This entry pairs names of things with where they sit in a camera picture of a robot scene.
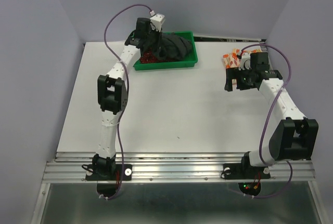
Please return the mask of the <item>dark grey dotted skirt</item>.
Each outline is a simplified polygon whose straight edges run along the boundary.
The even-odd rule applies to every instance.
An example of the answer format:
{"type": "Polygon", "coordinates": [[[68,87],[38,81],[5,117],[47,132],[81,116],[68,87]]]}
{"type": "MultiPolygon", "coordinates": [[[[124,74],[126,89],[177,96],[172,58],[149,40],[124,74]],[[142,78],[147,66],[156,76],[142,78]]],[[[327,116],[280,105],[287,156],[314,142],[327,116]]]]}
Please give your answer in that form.
{"type": "Polygon", "coordinates": [[[191,42],[183,37],[175,35],[174,33],[162,33],[161,37],[161,51],[159,56],[155,55],[156,43],[150,44],[146,47],[142,54],[151,49],[153,54],[158,58],[159,62],[168,62],[169,60],[181,61],[191,51],[191,42]]]}

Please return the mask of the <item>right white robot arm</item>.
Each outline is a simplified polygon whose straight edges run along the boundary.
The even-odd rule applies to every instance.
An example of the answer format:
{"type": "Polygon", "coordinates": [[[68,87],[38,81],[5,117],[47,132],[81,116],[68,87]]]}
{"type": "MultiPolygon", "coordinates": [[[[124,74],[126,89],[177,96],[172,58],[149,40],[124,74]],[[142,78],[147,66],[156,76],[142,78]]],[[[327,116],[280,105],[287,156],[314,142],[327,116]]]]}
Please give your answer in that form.
{"type": "Polygon", "coordinates": [[[270,178],[268,167],[280,161],[310,160],[319,125],[307,118],[295,105],[283,87],[283,77],[272,70],[266,52],[243,53],[240,64],[226,70],[226,91],[232,91],[232,82],[239,90],[257,89],[273,107],[270,114],[277,120],[271,138],[257,150],[246,152],[239,163],[225,163],[225,179],[270,178]]]}

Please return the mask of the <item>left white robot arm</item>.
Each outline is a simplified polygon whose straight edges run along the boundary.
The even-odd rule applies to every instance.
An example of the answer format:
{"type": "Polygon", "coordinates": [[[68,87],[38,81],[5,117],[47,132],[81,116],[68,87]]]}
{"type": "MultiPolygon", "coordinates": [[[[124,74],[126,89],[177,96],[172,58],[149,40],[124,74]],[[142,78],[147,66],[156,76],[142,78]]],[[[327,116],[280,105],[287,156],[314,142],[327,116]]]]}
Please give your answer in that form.
{"type": "Polygon", "coordinates": [[[128,36],[118,62],[97,79],[97,101],[101,109],[101,134],[92,163],[83,165],[86,180],[117,180],[121,166],[116,164],[116,137],[120,118],[128,102],[126,82],[130,70],[145,50],[160,51],[162,25],[165,16],[138,18],[136,29],[128,36]]]}

